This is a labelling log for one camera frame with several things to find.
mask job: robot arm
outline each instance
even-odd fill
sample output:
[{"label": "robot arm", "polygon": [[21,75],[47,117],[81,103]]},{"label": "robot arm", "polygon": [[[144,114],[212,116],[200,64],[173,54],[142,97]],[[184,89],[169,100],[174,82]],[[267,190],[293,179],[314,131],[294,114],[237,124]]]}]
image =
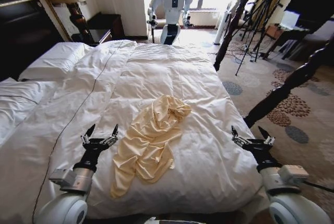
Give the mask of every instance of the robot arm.
[{"label": "robot arm", "polygon": [[190,23],[190,4],[193,2],[193,0],[185,0],[184,1],[184,11],[182,16],[182,22],[184,28],[193,27],[194,25]]},{"label": "robot arm", "polygon": [[61,186],[66,193],[48,202],[39,212],[37,224],[81,224],[87,214],[86,199],[89,195],[92,177],[96,172],[99,155],[114,145],[117,138],[118,125],[111,136],[89,139],[95,124],[81,136],[85,153],[82,159],[71,169],[55,169],[49,180]]},{"label": "robot arm", "polygon": [[147,21],[148,24],[155,28],[157,26],[157,17],[156,17],[156,9],[162,4],[163,0],[152,0],[151,7],[148,8],[148,16],[149,20]]},{"label": "robot arm", "polygon": [[232,126],[233,141],[250,151],[258,163],[257,171],[261,174],[264,187],[270,199],[269,211],[277,224],[331,224],[330,218],[318,205],[301,196],[298,185],[308,178],[308,173],[301,166],[282,166],[270,154],[275,138],[264,129],[260,132],[266,140],[245,139],[238,136]]}]

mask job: nightstand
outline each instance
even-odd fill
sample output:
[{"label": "nightstand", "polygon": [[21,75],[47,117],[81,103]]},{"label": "nightstand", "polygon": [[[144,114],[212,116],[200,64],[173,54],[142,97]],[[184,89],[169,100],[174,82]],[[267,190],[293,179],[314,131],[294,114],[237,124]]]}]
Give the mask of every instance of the nightstand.
[{"label": "nightstand", "polygon": [[80,33],[75,33],[72,35],[73,41],[83,42],[90,46],[97,46],[103,42],[112,40],[110,29],[90,29],[89,31],[94,39],[94,42],[85,42]]},{"label": "nightstand", "polygon": [[112,40],[124,39],[124,30],[121,16],[119,14],[95,14],[87,21],[88,28],[110,29]]}]

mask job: lamp base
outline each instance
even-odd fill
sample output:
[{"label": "lamp base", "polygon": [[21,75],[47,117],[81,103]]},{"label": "lamp base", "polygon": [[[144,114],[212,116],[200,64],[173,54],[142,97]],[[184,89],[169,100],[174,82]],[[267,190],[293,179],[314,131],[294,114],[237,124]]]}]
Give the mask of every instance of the lamp base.
[{"label": "lamp base", "polygon": [[90,34],[90,31],[88,29],[88,25],[86,22],[85,17],[82,15],[81,10],[79,8],[78,3],[70,3],[66,4],[71,16],[69,19],[75,25],[80,34],[82,35],[82,38],[84,39],[85,42],[87,43],[92,43],[94,42],[92,35]]}]

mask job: wrinkled fabric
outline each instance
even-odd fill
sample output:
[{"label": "wrinkled fabric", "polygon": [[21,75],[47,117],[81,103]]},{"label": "wrinkled fabric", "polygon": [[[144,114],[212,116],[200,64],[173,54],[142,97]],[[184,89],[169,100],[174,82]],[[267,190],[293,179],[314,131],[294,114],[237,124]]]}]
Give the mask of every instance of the wrinkled fabric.
[{"label": "wrinkled fabric", "polygon": [[154,183],[168,168],[174,168],[169,146],[180,139],[177,124],[191,112],[189,105],[172,96],[161,96],[143,109],[132,121],[114,156],[115,181],[111,196],[124,195],[135,176]]},{"label": "wrinkled fabric", "polygon": [[[112,198],[116,142],[99,156],[88,218],[208,214],[252,201],[262,187],[261,175],[252,153],[232,141],[231,125],[245,138],[254,135],[208,56],[198,48],[108,41],[79,60],[50,100],[39,103],[0,147],[0,223],[32,223],[35,203],[38,213],[63,194],[48,177],[80,161],[85,151],[80,135],[92,124],[93,138],[109,136],[116,123],[123,138],[139,112],[161,95],[192,108],[176,126],[181,139],[169,142],[175,168],[153,184],[135,176],[125,195]],[[248,209],[252,216],[259,208]]]}]

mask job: white duvet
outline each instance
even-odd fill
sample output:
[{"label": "white duvet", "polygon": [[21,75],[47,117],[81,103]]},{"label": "white duvet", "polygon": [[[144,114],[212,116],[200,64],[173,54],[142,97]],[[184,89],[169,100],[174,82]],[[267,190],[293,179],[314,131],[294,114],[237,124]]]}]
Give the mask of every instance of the white duvet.
[{"label": "white duvet", "polygon": [[260,189],[256,161],[231,141],[231,125],[244,137],[252,134],[198,49],[108,42],[91,50],[67,77],[0,148],[0,222],[31,223],[35,203],[38,213],[61,193],[48,181],[50,173],[80,160],[81,134],[96,123],[93,137],[105,136],[118,123],[122,138],[138,112],[161,95],[192,107],[180,125],[181,140],[171,144],[175,168],[155,184],[135,178],[126,195],[113,199],[116,143],[99,158],[89,217],[233,211]]}]

